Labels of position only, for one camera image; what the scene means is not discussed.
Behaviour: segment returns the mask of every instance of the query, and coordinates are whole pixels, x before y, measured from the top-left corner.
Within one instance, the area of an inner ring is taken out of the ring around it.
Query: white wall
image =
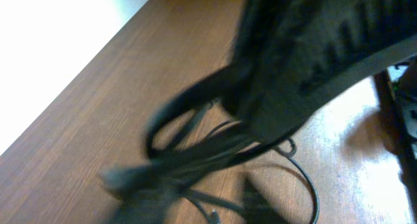
[[[0,154],[147,0],[0,0]]]

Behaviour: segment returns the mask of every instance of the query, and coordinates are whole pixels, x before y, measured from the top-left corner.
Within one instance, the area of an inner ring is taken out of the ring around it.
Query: wood grain
[[[117,202],[101,189],[97,173],[146,163],[146,120],[170,97],[227,63],[242,2],[150,0],[0,156],[0,223],[105,220]],[[319,223],[414,221],[393,154],[397,136],[387,130],[384,114],[366,79],[296,133],[295,158],[321,199]],[[213,109],[189,142],[226,118]],[[237,201],[244,173],[285,219],[308,222],[308,190],[295,168],[272,152],[214,173],[196,187]],[[242,222],[227,210],[219,213],[223,223]],[[167,223],[203,218],[180,200]]]

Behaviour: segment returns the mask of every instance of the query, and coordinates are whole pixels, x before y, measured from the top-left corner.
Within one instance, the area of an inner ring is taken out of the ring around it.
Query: brown wooden surface
[[[104,220],[116,201],[101,189],[97,173],[146,163],[140,138],[146,120],[227,62],[241,6],[242,0],[150,0],[0,156],[0,223]],[[225,118],[213,109],[189,142]],[[319,223],[413,223],[389,118],[366,79],[296,133],[295,158],[321,199]],[[197,187],[237,200],[242,172],[252,174],[288,221],[308,222],[311,197],[303,179],[272,152]],[[219,211],[223,223],[242,221]],[[181,200],[167,223],[203,219]]]

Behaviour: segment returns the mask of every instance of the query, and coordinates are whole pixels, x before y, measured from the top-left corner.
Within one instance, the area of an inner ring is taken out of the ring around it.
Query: blurry black object
[[[203,201],[253,220],[245,216],[253,207],[190,188],[211,172],[276,148],[322,105],[361,79],[404,62],[416,48],[417,0],[247,0],[230,64],[174,97],[149,122],[150,163],[103,175],[105,188],[122,201],[111,223],[161,223],[180,197],[199,209]],[[175,150],[215,100],[237,123]],[[156,149],[156,134],[189,111],[194,112],[189,121],[164,149]],[[290,154],[283,155],[291,161]],[[258,211],[275,216],[271,208]],[[216,213],[204,215],[209,223],[218,222]]]

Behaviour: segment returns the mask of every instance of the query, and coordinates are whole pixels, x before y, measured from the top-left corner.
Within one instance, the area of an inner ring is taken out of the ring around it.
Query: wooden table
[[[150,0],[0,157],[0,223],[103,221],[117,202],[96,175],[115,165],[146,163],[147,119],[227,63],[242,2]],[[226,118],[220,108],[210,111],[189,143]],[[398,134],[389,119],[366,79],[295,134],[295,158],[319,192],[320,223],[414,221],[395,155]],[[236,200],[243,172],[284,218],[308,222],[311,197],[299,172],[272,152],[215,173],[196,189]],[[242,221],[219,212],[223,223]],[[167,222],[203,219],[181,200]]]

